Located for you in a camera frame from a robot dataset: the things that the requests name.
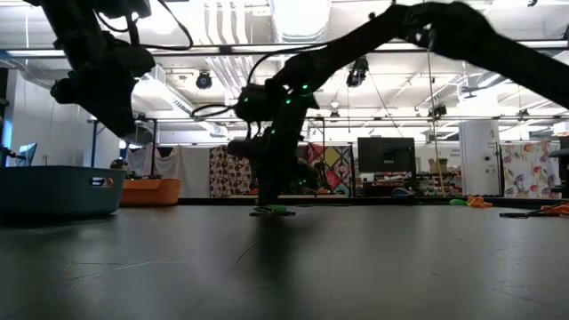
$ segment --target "dark gray floor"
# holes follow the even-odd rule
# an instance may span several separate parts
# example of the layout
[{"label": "dark gray floor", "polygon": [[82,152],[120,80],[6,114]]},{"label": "dark gray floor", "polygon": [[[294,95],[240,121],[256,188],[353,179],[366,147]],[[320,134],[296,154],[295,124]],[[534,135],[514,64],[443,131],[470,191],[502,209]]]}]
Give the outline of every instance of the dark gray floor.
[{"label": "dark gray floor", "polygon": [[567,319],[569,220],[504,209],[121,210],[0,228],[2,319]]}]

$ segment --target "white pillar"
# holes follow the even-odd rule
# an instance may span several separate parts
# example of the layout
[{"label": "white pillar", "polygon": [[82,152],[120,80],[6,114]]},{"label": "white pillar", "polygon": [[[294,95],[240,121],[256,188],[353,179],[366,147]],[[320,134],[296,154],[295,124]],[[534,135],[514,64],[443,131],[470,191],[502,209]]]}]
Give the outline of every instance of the white pillar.
[{"label": "white pillar", "polygon": [[500,143],[497,120],[468,121],[460,124],[462,194],[500,194],[500,166],[496,142]]}]

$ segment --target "computer monitor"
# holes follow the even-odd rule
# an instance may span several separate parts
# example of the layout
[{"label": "computer monitor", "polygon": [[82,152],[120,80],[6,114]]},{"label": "computer monitor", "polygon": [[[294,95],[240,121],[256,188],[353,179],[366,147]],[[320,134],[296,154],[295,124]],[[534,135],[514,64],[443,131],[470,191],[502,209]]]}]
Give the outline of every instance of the computer monitor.
[{"label": "computer monitor", "polygon": [[415,139],[357,138],[360,172],[416,172]]},{"label": "computer monitor", "polygon": [[37,143],[30,143],[20,147],[18,157],[16,158],[16,166],[30,166],[36,154]]}]

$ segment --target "patterned curtain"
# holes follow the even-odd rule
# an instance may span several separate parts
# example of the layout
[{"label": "patterned curtain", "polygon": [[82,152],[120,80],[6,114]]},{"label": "patterned curtain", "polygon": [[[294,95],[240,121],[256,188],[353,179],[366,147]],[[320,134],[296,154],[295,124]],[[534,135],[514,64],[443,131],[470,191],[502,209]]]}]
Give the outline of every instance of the patterned curtain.
[{"label": "patterned curtain", "polygon": [[559,198],[551,193],[560,182],[559,162],[548,157],[558,149],[558,144],[548,141],[502,145],[505,197]]},{"label": "patterned curtain", "polygon": [[323,160],[325,162],[326,179],[332,192],[343,191],[351,196],[351,153],[350,146],[325,147],[309,143],[309,164],[314,165]]},{"label": "patterned curtain", "polygon": [[249,160],[230,156],[226,146],[210,149],[210,197],[227,197],[250,192]]}]

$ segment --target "ceiling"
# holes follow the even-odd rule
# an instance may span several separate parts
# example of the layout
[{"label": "ceiling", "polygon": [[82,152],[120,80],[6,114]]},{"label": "ceiling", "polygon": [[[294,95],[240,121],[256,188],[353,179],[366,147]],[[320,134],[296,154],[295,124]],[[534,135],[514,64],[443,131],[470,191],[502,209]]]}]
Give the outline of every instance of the ceiling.
[{"label": "ceiling", "polygon": [[[139,24],[141,40],[148,44],[184,44],[187,40],[180,30],[172,26],[170,18],[159,7],[156,0],[153,4],[153,20]],[[419,1],[397,1],[399,4],[416,4]],[[491,22],[493,27],[504,36],[516,40],[557,40],[569,21],[569,5],[563,1],[540,0],[534,7],[527,7],[525,0],[476,0],[464,1],[480,10]],[[328,23],[325,26],[325,40],[331,40],[347,34],[350,30],[368,21],[370,12],[381,13],[390,1],[367,0],[332,0]],[[237,7],[244,7],[244,23],[238,22],[240,12]],[[237,42],[240,35],[246,38],[248,44],[273,44],[279,42],[275,37],[275,22],[271,19],[271,10],[267,0],[235,0],[231,2],[191,0],[169,2],[176,16],[188,26],[190,33],[198,44],[231,44]],[[321,12],[318,7],[307,8],[304,11],[292,12],[291,23],[309,24],[314,19],[315,12]],[[230,16],[229,33],[225,36],[224,19]],[[217,23],[212,28],[212,20]],[[169,26],[172,31],[162,30]],[[55,36],[41,9],[26,6],[19,1],[0,0],[0,49],[51,49]],[[551,52],[557,59],[569,61],[566,52]],[[200,106],[207,103],[228,103],[235,96],[222,78],[212,69],[212,59],[219,59],[222,66],[231,68],[225,72],[233,73],[236,84],[244,84],[244,72],[249,70],[260,55],[243,57],[157,57],[156,62],[166,73],[165,84],[185,100],[190,106]],[[350,117],[349,121],[327,121],[325,126],[328,139],[353,140],[357,135],[369,135],[371,128],[377,127],[373,134],[385,136],[420,137],[429,130],[430,123],[426,121],[397,121],[397,129],[390,121],[374,122],[359,121],[359,117],[399,117],[426,116],[432,107],[431,93],[436,103],[444,103],[448,114],[452,116],[514,116],[520,108],[529,108],[531,115],[557,115],[565,111],[556,105],[544,104],[542,97],[513,84],[510,81],[500,82],[490,89],[476,91],[473,99],[465,99],[469,95],[461,92],[461,87],[473,87],[492,74],[487,71],[463,63],[449,60],[425,52],[379,52],[368,54],[370,71],[361,86],[348,88],[346,77],[349,67],[345,67],[317,92],[316,98],[319,110],[310,110],[310,116],[329,116],[336,109],[340,116]],[[287,57],[275,57],[263,62],[255,71],[255,81],[262,83],[273,76],[283,65]],[[15,68],[24,68],[22,60],[8,60]],[[26,72],[41,80],[55,79],[65,75],[69,65],[65,59],[30,59],[26,62]],[[200,70],[209,70],[212,76],[212,87],[200,90],[196,87],[196,78]],[[133,95],[133,107],[149,116],[162,118],[187,118],[168,99],[161,96],[161,88],[143,84],[137,87]],[[522,125],[518,131],[544,131],[555,121],[541,121]],[[217,123],[229,129],[230,137],[244,134],[244,124],[225,121]],[[517,122],[503,122],[506,127],[517,126]],[[456,132],[458,122],[440,122],[442,132]],[[204,127],[199,124],[161,124],[163,132],[199,132]],[[312,136],[321,139],[318,132]]]}]

